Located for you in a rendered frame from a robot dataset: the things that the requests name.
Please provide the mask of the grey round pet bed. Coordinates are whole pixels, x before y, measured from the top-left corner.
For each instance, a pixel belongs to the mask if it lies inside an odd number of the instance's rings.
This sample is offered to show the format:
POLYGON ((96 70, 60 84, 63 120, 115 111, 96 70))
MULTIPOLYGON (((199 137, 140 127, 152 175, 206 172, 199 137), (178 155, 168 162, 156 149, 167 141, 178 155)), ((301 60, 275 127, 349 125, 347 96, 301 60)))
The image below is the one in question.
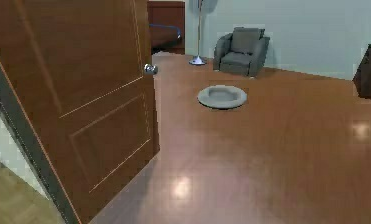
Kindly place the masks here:
POLYGON ((235 86, 213 85, 201 90, 197 95, 200 104, 213 109, 233 109, 247 101, 247 94, 235 86))

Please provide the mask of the brown wooden room door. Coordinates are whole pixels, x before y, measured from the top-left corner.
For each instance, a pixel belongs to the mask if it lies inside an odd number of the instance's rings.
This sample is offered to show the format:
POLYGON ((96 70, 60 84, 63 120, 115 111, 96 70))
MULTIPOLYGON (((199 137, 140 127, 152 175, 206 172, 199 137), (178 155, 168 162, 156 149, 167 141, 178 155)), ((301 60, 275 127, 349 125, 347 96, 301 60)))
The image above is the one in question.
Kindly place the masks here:
POLYGON ((0 0, 0 110, 66 224, 157 154, 148 0, 0 0))

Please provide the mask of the dark brown cabinet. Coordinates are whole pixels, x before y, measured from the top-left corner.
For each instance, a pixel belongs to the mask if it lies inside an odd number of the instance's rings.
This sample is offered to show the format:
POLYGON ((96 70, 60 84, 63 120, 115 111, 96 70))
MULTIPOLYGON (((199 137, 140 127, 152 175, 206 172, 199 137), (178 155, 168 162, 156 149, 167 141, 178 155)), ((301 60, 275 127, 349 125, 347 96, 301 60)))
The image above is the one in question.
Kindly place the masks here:
POLYGON ((371 99, 371 44, 356 70, 353 83, 360 98, 371 99))

